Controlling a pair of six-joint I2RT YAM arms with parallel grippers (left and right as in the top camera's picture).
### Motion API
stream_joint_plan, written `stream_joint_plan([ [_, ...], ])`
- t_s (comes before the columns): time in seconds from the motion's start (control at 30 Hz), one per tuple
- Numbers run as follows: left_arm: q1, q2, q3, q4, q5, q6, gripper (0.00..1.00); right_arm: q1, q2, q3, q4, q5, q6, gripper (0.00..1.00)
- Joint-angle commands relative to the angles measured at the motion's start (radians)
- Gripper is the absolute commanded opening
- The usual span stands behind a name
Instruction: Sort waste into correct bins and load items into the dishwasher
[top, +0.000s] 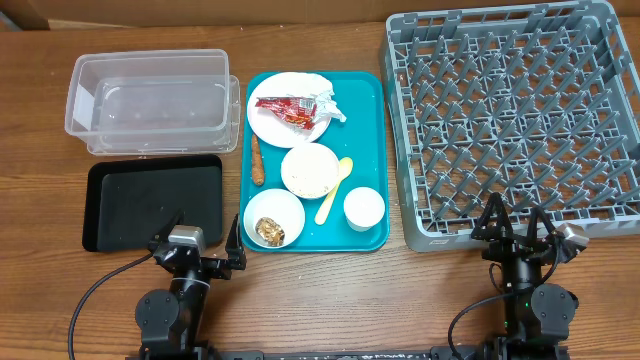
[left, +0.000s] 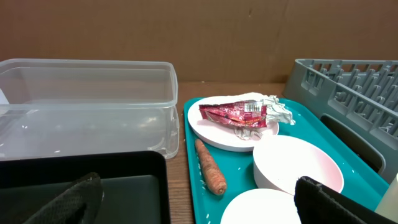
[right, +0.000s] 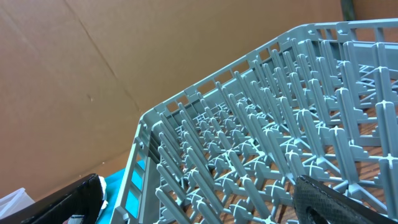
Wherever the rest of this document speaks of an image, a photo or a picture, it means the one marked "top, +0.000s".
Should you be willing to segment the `small white bowl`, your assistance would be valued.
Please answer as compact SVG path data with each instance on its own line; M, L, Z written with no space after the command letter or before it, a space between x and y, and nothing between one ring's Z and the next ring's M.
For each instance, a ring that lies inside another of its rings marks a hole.
M248 238L260 249L279 250L291 245L301 235L305 225L304 207L294 194L283 189L268 189L258 193L243 213L243 227ZM258 223L268 218L283 232L281 241L267 241L258 232Z

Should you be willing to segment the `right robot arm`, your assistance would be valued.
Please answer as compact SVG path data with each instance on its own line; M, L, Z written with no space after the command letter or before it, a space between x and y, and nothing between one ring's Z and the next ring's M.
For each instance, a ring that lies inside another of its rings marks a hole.
M560 343L579 307L571 291L549 282L560 264L583 252L589 243L574 224L555 226L541 207L530 210L525 234L515 232L498 193L489 196L472 231L488 244L482 258L501 270L500 298L505 306L505 333L490 337L478 359L567 359Z

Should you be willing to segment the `red snack wrapper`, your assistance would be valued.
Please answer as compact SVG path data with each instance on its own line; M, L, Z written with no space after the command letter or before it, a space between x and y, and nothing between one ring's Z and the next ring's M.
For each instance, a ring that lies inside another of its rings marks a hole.
M261 97L257 99L255 106L271 111L285 123L300 129L311 130L315 126L317 105L312 98Z

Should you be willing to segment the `carrot piece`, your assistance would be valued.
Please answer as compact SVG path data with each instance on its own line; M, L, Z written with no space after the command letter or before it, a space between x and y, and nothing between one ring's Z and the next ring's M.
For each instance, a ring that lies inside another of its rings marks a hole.
M251 138L251 156L251 175L253 183L256 186L262 186L265 183L265 170L259 139L255 134L253 134Z

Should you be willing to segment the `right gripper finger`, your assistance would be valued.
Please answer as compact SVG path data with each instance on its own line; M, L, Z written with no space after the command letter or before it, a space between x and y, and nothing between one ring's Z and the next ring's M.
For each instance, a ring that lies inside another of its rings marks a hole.
M553 234L556 227L540 206L531 208L529 222L527 227L526 238L528 241L536 241L538 239L538 224L542 223L549 235Z
M513 228L502 200L501 194L492 193L478 218L471 238L481 241L509 240L513 236Z

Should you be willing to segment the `white cup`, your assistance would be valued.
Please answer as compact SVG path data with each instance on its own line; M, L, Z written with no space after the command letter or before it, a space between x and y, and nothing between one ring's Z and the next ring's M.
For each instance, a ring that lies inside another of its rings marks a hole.
M345 197L344 213L348 225L355 231L364 232L378 224L385 212L383 197L369 187L357 187Z

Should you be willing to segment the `pink rice bowl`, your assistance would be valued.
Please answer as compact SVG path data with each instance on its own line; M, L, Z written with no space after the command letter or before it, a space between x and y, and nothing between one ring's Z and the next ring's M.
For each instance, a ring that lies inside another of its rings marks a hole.
M281 163L285 187L303 199L327 195L339 179L339 160L327 146L306 143L292 148Z

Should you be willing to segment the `brown food chunk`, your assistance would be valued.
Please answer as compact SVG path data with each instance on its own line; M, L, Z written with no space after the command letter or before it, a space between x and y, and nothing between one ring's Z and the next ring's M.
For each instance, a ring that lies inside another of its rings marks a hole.
M269 247L279 247L284 243L283 228L269 217L260 218L256 222L255 231Z

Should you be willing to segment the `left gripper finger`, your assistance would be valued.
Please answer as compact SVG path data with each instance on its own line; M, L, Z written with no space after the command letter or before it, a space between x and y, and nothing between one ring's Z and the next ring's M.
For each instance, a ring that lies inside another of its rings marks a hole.
M183 221L184 221L184 211L179 210L174 214L174 216L168 221L166 225L164 225L160 230L158 230L152 236L152 238L148 243L147 249L156 250L161 243L166 243L174 227L176 225L181 225Z
M246 254L241 239L239 215L236 214L227 237L225 251L228 255L228 267L232 270L246 269Z

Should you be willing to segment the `white napkin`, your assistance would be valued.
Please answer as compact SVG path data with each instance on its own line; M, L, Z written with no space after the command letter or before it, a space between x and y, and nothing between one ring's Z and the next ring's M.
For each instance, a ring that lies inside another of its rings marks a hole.
M319 74L308 74L308 91L316 105L313 122L318 123L325 118L338 120L344 123L347 117L338 109L337 102L333 100L335 95L333 84Z

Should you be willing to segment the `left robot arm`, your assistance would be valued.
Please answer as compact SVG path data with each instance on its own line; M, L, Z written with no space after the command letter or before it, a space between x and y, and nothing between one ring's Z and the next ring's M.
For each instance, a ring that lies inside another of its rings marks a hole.
M172 275L168 289L146 293L138 302L135 320L141 330L140 359L203 359L221 357L208 341L198 339L207 294L213 280L229 280L246 268L238 221L227 237L225 258L203 255L203 230L183 223L178 212L150 240L156 264Z

